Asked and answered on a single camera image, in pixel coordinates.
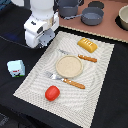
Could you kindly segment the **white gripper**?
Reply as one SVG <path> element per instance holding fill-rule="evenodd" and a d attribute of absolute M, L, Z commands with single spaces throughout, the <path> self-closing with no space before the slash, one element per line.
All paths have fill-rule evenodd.
<path fill-rule="evenodd" d="M 55 37 L 55 30 L 58 27 L 58 13 L 48 20 L 39 20 L 30 16 L 24 24 L 26 44 L 31 48 L 47 46 Z"/>

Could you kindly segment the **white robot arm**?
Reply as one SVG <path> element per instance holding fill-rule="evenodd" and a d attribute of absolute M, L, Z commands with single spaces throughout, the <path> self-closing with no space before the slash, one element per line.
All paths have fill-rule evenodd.
<path fill-rule="evenodd" d="M 59 27 L 58 13 L 54 12 L 54 0 L 11 0 L 15 5 L 31 10 L 24 24 L 26 44 L 31 48 L 46 46 Z"/>

